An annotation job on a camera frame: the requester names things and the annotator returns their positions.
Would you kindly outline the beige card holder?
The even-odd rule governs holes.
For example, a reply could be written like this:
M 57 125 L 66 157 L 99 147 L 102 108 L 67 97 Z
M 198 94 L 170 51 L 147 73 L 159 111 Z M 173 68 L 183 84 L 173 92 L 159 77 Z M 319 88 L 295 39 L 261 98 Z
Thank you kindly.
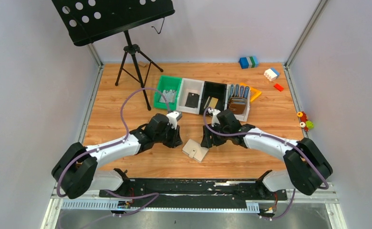
M 182 148 L 182 152 L 189 158 L 201 163 L 208 153 L 209 149 L 202 147 L 198 142 L 189 139 Z

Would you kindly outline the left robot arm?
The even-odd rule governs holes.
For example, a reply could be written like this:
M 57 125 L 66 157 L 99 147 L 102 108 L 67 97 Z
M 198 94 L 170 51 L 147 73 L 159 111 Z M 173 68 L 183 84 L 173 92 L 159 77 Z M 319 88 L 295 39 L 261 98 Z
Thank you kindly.
M 75 199 L 89 190 L 118 190 L 128 180 L 124 172 L 119 169 L 101 171 L 99 168 L 117 159 L 147 151 L 154 144 L 160 143 L 168 148 L 182 145 L 178 125 L 181 117 L 179 111 L 156 114 L 149 123 L 110 142 L 93 146 L 73 143 L 51 171 L 64 191 L 60 196 Z

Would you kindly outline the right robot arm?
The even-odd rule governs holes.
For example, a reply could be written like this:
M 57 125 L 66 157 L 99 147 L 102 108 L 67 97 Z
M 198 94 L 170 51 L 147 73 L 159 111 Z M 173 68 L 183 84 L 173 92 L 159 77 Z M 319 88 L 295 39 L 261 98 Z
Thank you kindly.
M 285 170 L 268 170 L 259 177 L 259 185 L 268 192 L 296 189 L 307 196 L 317 189 L 328 189 L 327 178 L 333 169 L 313 140 L 286 139 L 266 133 L 250 124 L 241 124 L 230 110 L 208 107 L 211 123 L 204 117 L 201 146 L 211 148 L 227 141 L 246 149 L 259 150 L 284 162 Z

